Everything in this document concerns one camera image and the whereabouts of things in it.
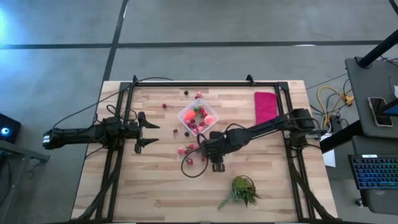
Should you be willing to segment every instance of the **wooden tabletop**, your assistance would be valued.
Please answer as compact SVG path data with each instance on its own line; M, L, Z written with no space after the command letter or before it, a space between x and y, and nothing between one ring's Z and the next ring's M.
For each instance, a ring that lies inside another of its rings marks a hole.
M287 81L294 108L310 110L303 81ZM104 82L101 98L119 90L120 82ZM189 96L183 92L189 90ZM114 211L115 222L288 222L297 221L292 186L287 166L281 132L255 139L240 151L224 158L226 172L213 173L211 167L196 178L185 177L180 171L179 147L195 143L195 138L185 137L182 124L177 119L180 110L191 103L196 91L218 113L220 120L211 130L223 131L230 123L245 127L254 125L254 92L275 93L273 87L134 87L132 109L144 111L150 123L160 129L145 129L144 138L159 138L134 153L135 140L129 139L124 147L122 171ZM115 105L117 95L99 104L99 118L111 114L106 105ZM170 105L163 109L162 104ZM176 138L172 130L179 132ZM88 152L99 148L90 144ZM303 151L308 181L320 203L333 216L337 216L321 151L308 147ZM106 150L92 154L84 163L72 218L78 217L94 199L101 185ZM184 170L194 175L204 168L199 155L192 156L194 165ZM254 181L261 199L257 205L245 207L243 203L227 204L217 210L229 194L232 179L248 175ZM308 217L303 193L300 191L305 217ZM104 214L108 211L108 197Z

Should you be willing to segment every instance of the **potted plant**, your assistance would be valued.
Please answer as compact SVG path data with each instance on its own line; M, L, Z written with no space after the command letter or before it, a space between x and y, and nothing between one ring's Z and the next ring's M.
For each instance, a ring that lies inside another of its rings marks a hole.
M222 209L231 199L234 202L243 200L247 208L248 203L257 205L256 198L260 198L260 196L256 193L256 186L254 186L253 180L248 176L240 175L233 179L232 191L218 206L218 209Z

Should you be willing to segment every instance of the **phone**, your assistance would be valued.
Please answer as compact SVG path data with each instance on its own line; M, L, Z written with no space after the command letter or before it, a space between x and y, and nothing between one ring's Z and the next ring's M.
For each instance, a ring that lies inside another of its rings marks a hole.
M374 124L378 127L392 127L391 117L388 115L377 114L375 111L379 111L386 105L386 101L381 97L369 97L369 106L371 108Z

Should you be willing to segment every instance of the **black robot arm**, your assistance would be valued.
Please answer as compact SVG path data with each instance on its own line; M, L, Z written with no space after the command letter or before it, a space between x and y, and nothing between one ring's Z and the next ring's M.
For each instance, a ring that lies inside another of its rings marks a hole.
M230 130L227 128L223 133L212 131L210 138L200 143L201 152L202 155L210 159L213 172L224 172L223 156L240 150L255 138L265 136L274 131L290 131L292 147L301 147L307 143L305 135L313 131L314 128L313 118L308 110L295 109L290 114L280 115L250 128Z
M116 144L121 146L122 139L137 139L134 151L141 153L141 147L159 139L143 139L142 128L159 128L146 120L144 112L139 112L135 121L123 125L121 120L110 117L102 120L100 124L94 124L89 128L80 129L51 129L43 135L43 147L45 149L57 149L67 144L100 143L104 147Z

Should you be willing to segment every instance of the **concrete floor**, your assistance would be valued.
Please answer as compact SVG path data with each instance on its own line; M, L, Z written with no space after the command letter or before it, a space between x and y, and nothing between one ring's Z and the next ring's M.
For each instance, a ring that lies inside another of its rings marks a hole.
M122 0L2 0L0 44L111 43L121 5ZM130 0L119 42L382 40L398 28L397 20L387 0ZM251 74L258 80L300 79L312 86L344 74L345 58L373 47L118 49L109 79L242 80ZM18 144L43 151L42 133L95 102L108 55L109 49L0 50L0 113L22 123ZM397 47L385 54L393 55L398 55ZM327 85L342 89L346 79ZM317 89L309 89L308 97L319 108ZM85 127L93 113L94 108L61 127ZM350 123L358 118L355 105L341 114ZM10 223L68 220L85 149L50 151L50 162L36 169L32 180L26 178ZM357 208L353 181L333 176L333 169L328 172L340 218L396 223L394 216Z

